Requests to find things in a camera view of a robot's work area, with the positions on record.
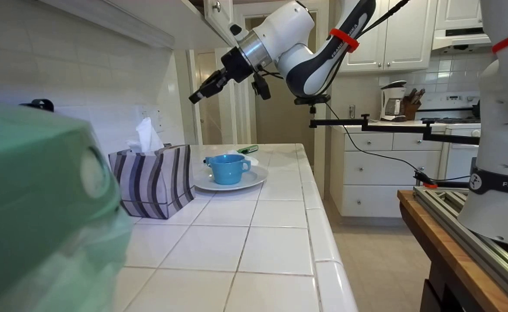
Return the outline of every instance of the white tile backsplash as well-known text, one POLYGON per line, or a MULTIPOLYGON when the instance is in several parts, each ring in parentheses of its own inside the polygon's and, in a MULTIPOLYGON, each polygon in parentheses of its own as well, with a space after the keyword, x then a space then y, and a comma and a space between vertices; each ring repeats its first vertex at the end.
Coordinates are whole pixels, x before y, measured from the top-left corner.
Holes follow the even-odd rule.
POLYGON ((172 50, 115 34, 40 1, 0 0, 0 102, 51 98, 89 119, 105 152, 138 140, 151 116, 165 142, 184 142, 172 50))
POLYGON ((444 53, 432 55, 424 70, 405 70, 391 74, 340 74, 332 95, 333 107, 340 117, 349 117, 349 105, 356 105, 358 116, 370 112, 380 116, 380 86, 406 79, 406 90, 425 88, 422 107, 462 107, 472 105, 472 96, 479 98, 479 76, 493 62, 493 53, 444 53), (462 95, 462 100, 448 100, 448 95, 462 95))

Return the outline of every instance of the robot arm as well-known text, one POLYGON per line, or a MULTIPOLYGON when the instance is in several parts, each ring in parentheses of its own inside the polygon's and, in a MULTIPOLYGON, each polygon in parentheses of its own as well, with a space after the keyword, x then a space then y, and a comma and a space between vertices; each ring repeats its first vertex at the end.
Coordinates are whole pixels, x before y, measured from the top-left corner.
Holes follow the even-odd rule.
POLYGON ((229 79, 243 81, 259 67, 275 62, 297 96, 323 93, 333 81, 342 58, 361 36, 377 6, 377 0, 359 0, 354 10, 340 18, 333 36, 313 53, 307 46, 314 20, 299 1, 290 1, 254 27, 221 60, 224 69, 216 70, 190 98, 200 102, 219 93, 229 79))

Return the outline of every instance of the green container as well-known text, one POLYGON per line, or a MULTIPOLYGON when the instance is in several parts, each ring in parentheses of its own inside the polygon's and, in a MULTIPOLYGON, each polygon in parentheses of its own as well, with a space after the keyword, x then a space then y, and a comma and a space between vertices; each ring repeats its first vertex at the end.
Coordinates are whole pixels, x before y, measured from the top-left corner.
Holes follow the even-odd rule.
MULTIPOLYGON (((115 266, 113 280, 124 263, 131 228, 118 204, 117 181, 89 122, 0 103, 0 299, 21 280, 32 280, 60 249, 66 263, 86 266, 84 275, 91 278, 103 266, 115 266)), ((58 282, 87 284, 82 273, 58 273, 66 278, 58 282)), ((65 301, 63 308, 70 308, 87 296, 92 292, 65 287, 44 292, 40 299, 65 301)))

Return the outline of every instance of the white tile countertop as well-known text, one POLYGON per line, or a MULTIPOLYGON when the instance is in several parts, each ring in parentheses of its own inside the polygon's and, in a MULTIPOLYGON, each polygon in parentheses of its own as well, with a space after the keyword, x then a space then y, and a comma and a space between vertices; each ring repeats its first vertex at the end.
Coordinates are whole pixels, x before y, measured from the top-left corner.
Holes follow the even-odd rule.
MULTIPOLYGON (((236 147, 195 147, 195 168, 236 147)), ((250 157, 266 183, 200 190, 170 220, 134 220, 115 310, 358 310, 304 145, 264 143, 250 157)))

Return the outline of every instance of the tissue box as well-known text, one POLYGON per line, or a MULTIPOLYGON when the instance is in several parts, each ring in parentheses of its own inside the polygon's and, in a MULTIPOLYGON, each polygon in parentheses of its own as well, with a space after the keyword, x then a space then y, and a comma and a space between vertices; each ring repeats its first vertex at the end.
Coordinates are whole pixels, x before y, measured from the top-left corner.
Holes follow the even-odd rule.
POLYGON ((120 183, 122 206, 132 216, 169 220, 195 199, 188 143, 155 154, 120 150, 110 154, 110 162, 120 183))

